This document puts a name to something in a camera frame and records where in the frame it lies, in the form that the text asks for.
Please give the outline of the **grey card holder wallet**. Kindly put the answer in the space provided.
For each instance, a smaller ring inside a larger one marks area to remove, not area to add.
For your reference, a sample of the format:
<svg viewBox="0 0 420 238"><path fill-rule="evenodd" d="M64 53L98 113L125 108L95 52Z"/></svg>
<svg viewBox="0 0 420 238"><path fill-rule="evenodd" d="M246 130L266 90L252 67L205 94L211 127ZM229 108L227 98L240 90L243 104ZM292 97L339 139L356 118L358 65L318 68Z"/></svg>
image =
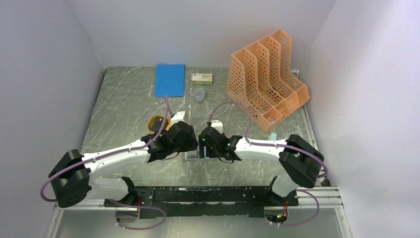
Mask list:
<svg viewBox="0 0 420 238"><path fill-rule="evenodd" d="M200 156L198 150L184 152L182 156L183 162L204 161L204 160L210 160L210 157Z"/></svg>

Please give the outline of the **black card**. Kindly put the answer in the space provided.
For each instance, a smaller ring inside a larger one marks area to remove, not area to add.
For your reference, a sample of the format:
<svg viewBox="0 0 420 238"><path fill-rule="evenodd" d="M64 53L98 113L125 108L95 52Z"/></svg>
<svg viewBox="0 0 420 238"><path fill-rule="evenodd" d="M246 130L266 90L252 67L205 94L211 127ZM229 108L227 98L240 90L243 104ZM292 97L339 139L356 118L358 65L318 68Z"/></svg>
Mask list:
<svg viewBox="0 0 420 238"><path fill-rule="evenodd" d="M163 124L163 121L164 121L164 117L156 116L155 119L153 120L150 130L152 132L158 132Z"/></svg>

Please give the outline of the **orange oval tray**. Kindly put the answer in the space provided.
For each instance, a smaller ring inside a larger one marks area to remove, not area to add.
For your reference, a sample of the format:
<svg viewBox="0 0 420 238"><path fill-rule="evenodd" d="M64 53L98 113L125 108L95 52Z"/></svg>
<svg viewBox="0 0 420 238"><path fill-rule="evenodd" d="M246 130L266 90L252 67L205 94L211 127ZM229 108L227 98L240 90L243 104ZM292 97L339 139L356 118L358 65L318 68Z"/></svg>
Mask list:
<svg viewBox="0 0 420 238"><path fill-rule="evenodd" d="M151 133L158 132L162 126L163 119L164 119L163 115L152 116L147 124L148 131ZM170 129L170 127L171 127L171 120L170 118L166 118L166 124L163 131Z"/></svg>

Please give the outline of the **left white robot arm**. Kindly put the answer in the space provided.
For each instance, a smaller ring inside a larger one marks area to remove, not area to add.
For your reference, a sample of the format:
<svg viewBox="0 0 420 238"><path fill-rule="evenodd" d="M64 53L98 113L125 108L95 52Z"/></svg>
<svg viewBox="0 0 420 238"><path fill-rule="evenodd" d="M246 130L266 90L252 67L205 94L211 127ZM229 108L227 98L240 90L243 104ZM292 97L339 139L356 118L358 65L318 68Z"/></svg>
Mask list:
<svg viewBox="0 0 420 238"><path fill-rule="evenodd" d="M172 154L195 151L198 147L193 126L179 121L160 136L148 134L118 148L81 154L77 149L66 152L49 174L48 184L60 208L84 200L104 199L124 206L141 202L136 186L129 177L116 179L104 175L132 165L166 159Z"/></svg>

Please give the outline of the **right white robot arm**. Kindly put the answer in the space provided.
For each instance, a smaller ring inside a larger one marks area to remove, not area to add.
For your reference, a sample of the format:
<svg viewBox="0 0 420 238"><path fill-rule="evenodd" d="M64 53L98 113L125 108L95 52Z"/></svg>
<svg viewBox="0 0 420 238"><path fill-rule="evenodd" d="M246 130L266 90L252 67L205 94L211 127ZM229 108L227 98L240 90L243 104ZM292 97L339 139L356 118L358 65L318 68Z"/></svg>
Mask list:
<svg viewBox="0 0 420 238"><path fill-rule="evenodd" d="M272 205L280 205L299 187L313 188L324 167L324 156L296 134L277 141L255 140L240 135L227 137L207 126L199 135L198 143L210 157L224 158L229 162L261 160L279 163L285 174L275 176L270 184L267 199Z"/></svg>

